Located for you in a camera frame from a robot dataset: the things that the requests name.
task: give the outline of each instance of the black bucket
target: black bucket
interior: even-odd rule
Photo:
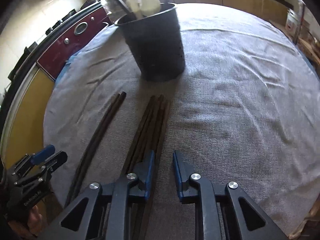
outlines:
[[[167,81],[185,68],[176,8],[173,3],[162,3],[155,15],[135,21],[125,15],[115,22],[145,80]]]

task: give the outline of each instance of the gray cloth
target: gray cloth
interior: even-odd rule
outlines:
[[[147,239],[194,239],[193,205],[179,203],[172,153],[213,182],[238,182],[289,234],[320,192],[320,87],[296,48],[269,23],[209,4],[178,5],[184,73],[146,82],[120,30],[103,29],[77,55],[54,89],[44,118],[44,144],[68,153],[54,173],[64,203],[80,157],[111,96],[127,98],[87,173],[90,182],[116,180],[151,95],[172,107]]]

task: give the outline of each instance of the container rim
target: container rim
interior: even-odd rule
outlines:
[[[127,14],[126,14],[126,15],[123,15],[122,17],[120,17],[118,20],[116,20],[114,24],[115,24],[115,26],[121,26],[121,25],[125,25],[125,24],[130,24],[130,23],[138,22],[138,21],[143,21],[143,20],[146,20],[146,19],[148,19],[148,18],[157,16],[157,15],[159,15],[159,14],[163,14],[163,13],[165,13],[165,12],[168,12],[168,11],[171,11],[171,10],[174,10],[174,9],[177,8],[177,4],[176,4],[176,3],[171,3],[171,2],[169,2],[169,3],[167,3],[167,4],[171,4],[171,5],[173,5],[173,6],[172,6],[171,8],[169,8],[169,9],[165,10],[165,11],[158,12],[158,13],[153,14],[153,15],[151,15],[151,16],[143,17],[142,19],[139,19],[139,20],[134,20],[134,21],[125,22],[125,23],[118,23],[123,17],[126,17],[126,16],[127,16]]]

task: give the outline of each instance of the metal screw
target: metal screw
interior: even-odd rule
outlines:
[[[238,183],[232,181],[228,184],[229,188],[236,189],[238,187]]]
[[[127,174],[127,179],[135,179],[137,175],[135,173],[129,173]]]
[[[89,185],[90,189],[97,189],[99,188],[99,183],[98,182],[93,182]]]
[[[194,173],[194,174],[191,175],[191,179],[198,180],[200,178],[201,178],[201,175],[198,174],[198,173]]]

